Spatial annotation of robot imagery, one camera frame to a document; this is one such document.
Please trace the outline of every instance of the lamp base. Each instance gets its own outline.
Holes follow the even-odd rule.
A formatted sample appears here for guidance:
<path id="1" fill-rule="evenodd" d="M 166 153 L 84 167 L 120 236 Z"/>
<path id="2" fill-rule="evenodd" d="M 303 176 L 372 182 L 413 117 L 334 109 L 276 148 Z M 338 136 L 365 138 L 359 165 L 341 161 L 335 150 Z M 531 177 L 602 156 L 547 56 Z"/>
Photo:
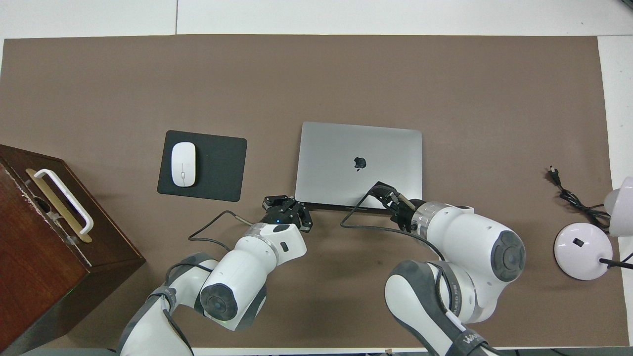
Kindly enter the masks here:
<path id="1" fill-rule="evenodd" d="M 605 274 L 607 265 L 599 259 L 610 260 L 613 248 L 602 230 L 591 224 L 577 222 L 558 233 L 554 256 L 563 272 L 570 277 L 588 281 Z"/>

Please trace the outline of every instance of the brown table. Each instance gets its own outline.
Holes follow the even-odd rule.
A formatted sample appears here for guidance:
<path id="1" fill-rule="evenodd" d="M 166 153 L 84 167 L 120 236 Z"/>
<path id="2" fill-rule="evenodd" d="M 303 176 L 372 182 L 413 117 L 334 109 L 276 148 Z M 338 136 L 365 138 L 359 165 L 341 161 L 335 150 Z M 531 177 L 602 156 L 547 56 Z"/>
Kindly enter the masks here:
<path id="1" fill-rule="evenodd" d="M 292 194 L 303 121 L 421 130 L 425 200 L 473 206 L 522 237 L 524 274 L 472 325 L 492 345 L 627 345 L 620 272 L 580 282 L 555 264 L 556 234 L 584 219 L 544 178 L 554 164 L 583 201 L 610 191 L 600 73 L 595 37 L 7 40 L 0 142 L 64 158 L 147 258 L 55 345 L 115 346 L 167 267 L 196 251 L 223 255 L 186 236 L 224 209 L 256 220 L 264 196 Z M 248 140 L 239 202 L 156 192 L 170 129 Z M 312 216 L 308 254 L 269 277 L 252 328 L 231 333 L 176 311 L 192 345 L 420 346 L 382 289 L 398 262 L 433 253 L 404 236 L 341 229 L 342 212 Z M 393 227 L 376 215 L 355 221 Z M 243 232 L 226 218 L 205 235 L 234 244 Z"/>

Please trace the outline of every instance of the desk lamp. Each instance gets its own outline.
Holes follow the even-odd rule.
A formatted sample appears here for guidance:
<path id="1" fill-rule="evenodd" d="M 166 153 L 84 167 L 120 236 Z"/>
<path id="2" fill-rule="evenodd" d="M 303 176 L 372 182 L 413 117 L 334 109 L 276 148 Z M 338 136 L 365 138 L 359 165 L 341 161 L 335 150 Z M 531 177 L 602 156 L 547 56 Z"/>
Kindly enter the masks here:
<path id="1" fill-rule="evenodd" d="M 556 177 L 555 183 L 561 188 L 563 198 L 565 190 L 560 186 L 558 171 L 551 167 L 550 171 L 550 176 Z M 604 207 L 610 215 L 608 228 L 611 236 L 633 236 L 633 177 L 627 177 L 620 189 L 613 190 L 606 196 Z M 603 215 L 602 218 L 608 220 L 608 216 Z M 633 264 L 626 263 L 633 253 L 622 261 L 612 260 L 613 248 L 604 225 L 597 225 L 600 227 L 577 222 L 558 233 L 554 243 L 554 256 L 560 268 L 569 276 L 588 281 L 602 276 L 611 267 L 633 269 Z"/>

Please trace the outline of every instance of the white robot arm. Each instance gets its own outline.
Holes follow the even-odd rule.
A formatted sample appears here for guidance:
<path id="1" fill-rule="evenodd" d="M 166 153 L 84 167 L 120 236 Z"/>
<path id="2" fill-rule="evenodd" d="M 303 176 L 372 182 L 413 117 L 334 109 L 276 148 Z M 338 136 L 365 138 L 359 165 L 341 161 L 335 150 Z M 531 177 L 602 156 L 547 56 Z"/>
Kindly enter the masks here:
<path id="1" fill-rule="evenodd" d="M 505 286 L 519 277 L 525 267 L 521 239 L 470 207 L 409 201 L 381 182 L 368 195 L 381 201 L 401 231 L 431 245 L 442 258 L 407 260 L 391 272 L 385 285 L 391 314 L 434 355 L 494 354 L 464 324 L 488 319 Z"/>
<path id="2" fill-rule="evenodd" d="M 266 300 L 269 273 L 303 256 L 301 231 L 312 221 L 302 203 L 287 196 L 266 197 L 264 218 L 238 240 L 219 262 L 205 253 L 188 256 L 167 273 L 125 328 L 118 353 L 139 355 L 192 355 L 191 346 L 171 314 L 179 305 L 193 308 L 223 327 L 249 327 Z"/>

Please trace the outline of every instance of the laptop lid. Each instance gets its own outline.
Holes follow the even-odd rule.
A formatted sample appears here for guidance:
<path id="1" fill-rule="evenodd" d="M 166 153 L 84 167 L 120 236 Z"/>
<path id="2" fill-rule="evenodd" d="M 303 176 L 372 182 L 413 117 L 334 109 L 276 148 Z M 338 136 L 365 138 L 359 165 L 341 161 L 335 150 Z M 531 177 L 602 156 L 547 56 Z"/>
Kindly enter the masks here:
<path id="1" fill-rule="evenodd" d="M 378 181 L 422 199 L 422 133 L 388 127 L 304 122 L 295 198 L 353 207 Z M 383 208 L 375 198 L 361 207 Z"/>

